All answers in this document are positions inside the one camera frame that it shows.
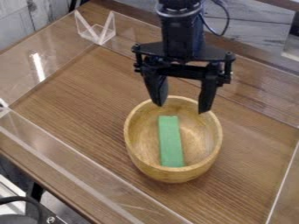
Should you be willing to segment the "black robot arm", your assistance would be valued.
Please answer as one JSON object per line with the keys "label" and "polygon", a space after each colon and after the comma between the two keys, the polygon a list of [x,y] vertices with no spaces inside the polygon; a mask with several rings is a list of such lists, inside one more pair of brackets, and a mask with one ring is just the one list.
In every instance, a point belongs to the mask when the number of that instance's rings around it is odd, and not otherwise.
{"label": "black robot arm", "polygon": [[205,0],[159,0],[161,42],[137,44],[135,71],[142,74],[155,105],[169,97],[169,77],[201,82],[199,112],[211,110],[218,88],[231,83],[237,56],[205,40],[211,29],[205,19]]}

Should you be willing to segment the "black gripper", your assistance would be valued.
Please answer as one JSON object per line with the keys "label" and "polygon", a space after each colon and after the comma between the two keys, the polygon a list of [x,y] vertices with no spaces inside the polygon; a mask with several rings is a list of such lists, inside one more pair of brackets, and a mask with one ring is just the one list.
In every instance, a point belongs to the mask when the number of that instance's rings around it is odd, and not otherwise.
{"label": "black gripper", "polygon": [[231,82],[233,52],[205,40],[201,12],[161,14],[163,40],[135,44],[135,70],[143,75],[153,103],[162,107],[169,96],[167,76],[201,81],[199,113],[211,110],[218,87]]}

